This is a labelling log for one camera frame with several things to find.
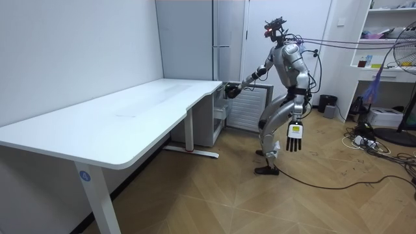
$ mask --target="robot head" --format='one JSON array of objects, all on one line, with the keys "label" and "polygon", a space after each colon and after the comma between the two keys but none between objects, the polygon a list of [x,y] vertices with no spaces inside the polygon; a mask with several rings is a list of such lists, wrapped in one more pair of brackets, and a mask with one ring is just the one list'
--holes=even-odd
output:
[{"label": "robot head", "polygon": [[266,23],[267,23],[265,25],[265,29],[266,29],[265,37],[266,38],[270,37],[272,42],[284,40],[284,38],[283,38],[283,27],[281,25],[286,23],[286,20],[283,20],[283,18],[280,17],[278,19],[275,19],[275,20],[271,21],[270,23],[268,23],[268,22],[266,22]]}]

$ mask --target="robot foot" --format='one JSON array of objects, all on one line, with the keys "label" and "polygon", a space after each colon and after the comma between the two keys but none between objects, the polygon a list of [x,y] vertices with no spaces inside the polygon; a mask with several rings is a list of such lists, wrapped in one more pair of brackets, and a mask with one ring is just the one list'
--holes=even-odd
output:
[{"label": "robot foot", "polygon": [[264,156],[264,155],[263,155],[263,150],[261,150],[261,149],[256,150],[256,151],[255,151],[255,154],[256,154],[256,155],[260,155],[260,156]]},{"label": "robot foot", "polygon": [[278,176],[280,171],[277,167],[271,168],[269,166],[264,166],[262,168],[255,168],[254,172],[260,175],[275,175]]}]

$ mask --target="light switch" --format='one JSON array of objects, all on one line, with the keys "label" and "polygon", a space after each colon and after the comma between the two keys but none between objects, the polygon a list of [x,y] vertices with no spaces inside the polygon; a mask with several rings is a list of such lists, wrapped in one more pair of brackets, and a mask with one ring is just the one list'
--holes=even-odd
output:
[{"label": "light switch", "polygon": [[339,18],[337,26],[338,27],[345,26],[345,18]]}]

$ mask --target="desk top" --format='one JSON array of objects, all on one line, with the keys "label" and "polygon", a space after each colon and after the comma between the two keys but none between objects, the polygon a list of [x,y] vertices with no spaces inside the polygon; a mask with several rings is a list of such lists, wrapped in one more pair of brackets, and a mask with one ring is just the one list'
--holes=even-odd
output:
[{"label": "desk top", "polygon": [[159,79],[1,127],[0,145],[124,169],[221,84]]}]

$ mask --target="power strip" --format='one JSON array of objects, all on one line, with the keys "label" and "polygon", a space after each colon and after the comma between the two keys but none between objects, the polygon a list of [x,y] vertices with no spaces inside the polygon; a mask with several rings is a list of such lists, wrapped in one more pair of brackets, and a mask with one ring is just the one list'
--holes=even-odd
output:
[{"label": "power strip", "polygon": [[363,138],[362,136],[356,136],[354,139],[354,144],[357,146],[362,145],[362,143],[368,145],[368,147],[371,147],[373,149],[376,149],[377,143],[373,140],[368,140],[367,138]]}]

